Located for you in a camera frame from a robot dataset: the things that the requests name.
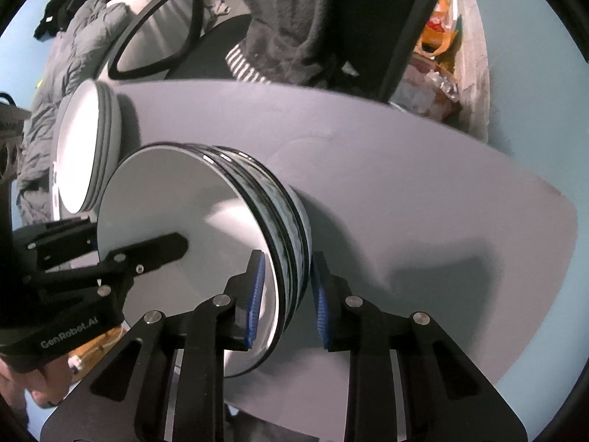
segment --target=striped cuff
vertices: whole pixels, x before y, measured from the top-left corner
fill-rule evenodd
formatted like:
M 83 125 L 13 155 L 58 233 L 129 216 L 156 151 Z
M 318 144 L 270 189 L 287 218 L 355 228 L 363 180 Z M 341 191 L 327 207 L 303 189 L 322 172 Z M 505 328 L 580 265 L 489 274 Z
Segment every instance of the striped cuff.
M 231 73 L 237 81 L 249 81 L 251 83 L 269 84 L 270 80 L 255 69 L 246 61 L 239 44 L 237 44 L 225 57 L 225 61 L 231 70 Z

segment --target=silver bolt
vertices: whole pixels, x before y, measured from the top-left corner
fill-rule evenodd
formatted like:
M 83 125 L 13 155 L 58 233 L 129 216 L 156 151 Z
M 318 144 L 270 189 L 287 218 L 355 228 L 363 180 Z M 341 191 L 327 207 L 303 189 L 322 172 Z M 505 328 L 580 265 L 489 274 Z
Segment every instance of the silver bolt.
M 351 308 L 359 308 L 363 303 L 364 303 L 364 301 L 362 300 L 361 297 L 358 297 L 358 296 L 346 297 L 346 304 L 348 306 L 350 306 Z
M 155 324 L 161 319 L 160 311 L 148 311 L 143 316 L 143 320 L 148 324 Z
M 431 319 L 425 312 L 416 312 L 415 314 L 413 314 L 413 320 L 416 321 L 417 324 L 426 326 L 429 324 L 429 321 Z
M 110 286 L 104 285 L 104 286 L 100 286 L 98 288 L 97 292 L 101 298 L 104 298 L 110 294 L 110 291 L 111 291 Z
M 213 298 L 213 304 L 215 304 L 217 307 L 226 306 L 230 302 L 231 298 L 226 294 L 217 294 Z

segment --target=stack of bowls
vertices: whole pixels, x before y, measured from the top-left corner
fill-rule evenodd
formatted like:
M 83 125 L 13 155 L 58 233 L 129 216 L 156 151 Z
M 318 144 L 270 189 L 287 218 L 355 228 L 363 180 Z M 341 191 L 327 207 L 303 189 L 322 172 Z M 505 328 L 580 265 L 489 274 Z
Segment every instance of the stack of bowls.
M 244 152 L 158 143 L 119 165 L 98 214 L 98 253 L 178 232 L 188 252 L 139 276 L 123 312 L 129 324 L 158 309 L 193 310 L 243 273 L 253 249 L 266 255 L 258 336 L 248 352 L 227 351 L 225 376 L 260 365 L 288 327 L 309 277 L 311 234 L 292 189 Z
M 56 129 L 50 175 L 54 218 L 60 202 L 71 214 L 93 210 L 119 163 L 121 110 L 113 90 L 83 82 L 60 105 Z

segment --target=table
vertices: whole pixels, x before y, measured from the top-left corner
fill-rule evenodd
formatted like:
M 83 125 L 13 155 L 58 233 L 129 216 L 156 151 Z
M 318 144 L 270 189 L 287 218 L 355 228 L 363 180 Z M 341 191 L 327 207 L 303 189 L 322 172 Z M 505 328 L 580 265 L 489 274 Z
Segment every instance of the table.
M 382 310 L 431 314 L 497 382 L 550 308 L 576 240 L 572 204 L 505 155 L 388 106 L 216 81 L 115 88 L 122 153 L 155 141 L 236 147 L 299 193 L 334 274 Z M 310 291 L 275 352 L 226 400 L 342 440 L 348 356 L 323 351 Z

